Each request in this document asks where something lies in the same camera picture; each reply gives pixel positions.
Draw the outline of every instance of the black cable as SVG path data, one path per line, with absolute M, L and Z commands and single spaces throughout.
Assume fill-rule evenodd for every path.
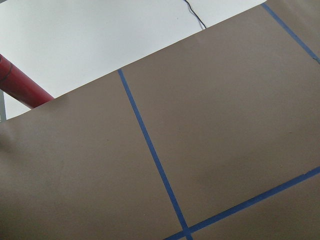
M 204 28 L 206 29 L 206 25 L 204 24 L 203 21 L 201 21 L 200 17 L 195 13 L 195 11 L 192 9 L 190 3 L 187 0 L 183 0 L 186 2 L 186 4 L 188 4 L 188 7 L 190 8 L 191 12 L 194 14 L 194 16 L 198 19 L 198 21 L 204 26 Z

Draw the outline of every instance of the brown rectangle panel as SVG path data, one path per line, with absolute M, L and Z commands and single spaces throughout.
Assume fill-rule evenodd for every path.
M 0 124 L 0 239 L 179 231 L 117 72 Z
M 194 240 L 319 240 L 320 175 L 192 234 Z
M 123 68 L 189 226 L 320 165 L 320 68 L 257 6 Z
M 320 56 L 320 1 L 268 0 L 268 6 Z

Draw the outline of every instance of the white background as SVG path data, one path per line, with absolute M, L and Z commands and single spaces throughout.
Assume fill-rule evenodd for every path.
M 264 0 L 189 2 L 210 27 Z M 55 98 L 202 30 L 183 0 L 8 0 L 0 23 L 0 53 Z

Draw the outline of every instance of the red cylinder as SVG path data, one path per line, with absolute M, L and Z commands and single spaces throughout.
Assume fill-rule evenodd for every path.
M 0 89 L 31 109 L 54 99 L 1 54 Z

